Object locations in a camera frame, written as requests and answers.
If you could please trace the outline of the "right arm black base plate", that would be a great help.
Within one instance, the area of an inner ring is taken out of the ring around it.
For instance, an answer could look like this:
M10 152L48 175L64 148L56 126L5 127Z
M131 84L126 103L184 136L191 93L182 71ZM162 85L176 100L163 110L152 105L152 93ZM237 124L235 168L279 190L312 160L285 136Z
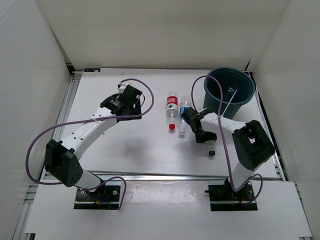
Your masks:
M204 191L209 196L211 212L257 211L255 193L251 184L238 192L229 191L224 184L208 185Z

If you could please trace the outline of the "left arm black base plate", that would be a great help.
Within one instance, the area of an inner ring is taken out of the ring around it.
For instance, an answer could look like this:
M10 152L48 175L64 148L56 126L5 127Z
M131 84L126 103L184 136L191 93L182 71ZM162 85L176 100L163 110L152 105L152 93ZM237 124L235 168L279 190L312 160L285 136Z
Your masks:
M78 189L73 208L75 210L117 210L120 206L121 182L111 181L102 188L102 194Z

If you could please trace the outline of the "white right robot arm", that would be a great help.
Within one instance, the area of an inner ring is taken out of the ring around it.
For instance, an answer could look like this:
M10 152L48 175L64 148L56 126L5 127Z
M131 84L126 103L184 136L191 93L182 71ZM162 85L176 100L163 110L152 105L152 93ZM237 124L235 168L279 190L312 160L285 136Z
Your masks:
M275 154L272 141L257 120L235 121L207 109L198 112L192 107L186 109L181 116L195 134L198 144L216 141L218 137L214 130L219 129L229 173L224 193L230 200L236 200L242 195L244 186L257 175L256 171L260 166ZM231 167L224 131L230 132L232 136L238 159L234 169Z

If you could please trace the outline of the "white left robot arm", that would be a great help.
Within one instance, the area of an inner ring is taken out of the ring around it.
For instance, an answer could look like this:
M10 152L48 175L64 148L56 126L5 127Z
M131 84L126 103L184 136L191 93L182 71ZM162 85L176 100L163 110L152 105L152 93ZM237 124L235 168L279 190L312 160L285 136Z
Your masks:
M141 95L140 90L126 85L119 93L107 97L100 103L91 117L93 121L83 123L77 130L59 141L50 140L45 148L45 170L66 187L76 186L84 189L93 200L102 199L105 195L105 188L101 185L103 181L84 170L79 160L106 130L119 121L126 121L125 116L141 114ZM123 118L97 120L112 116Z

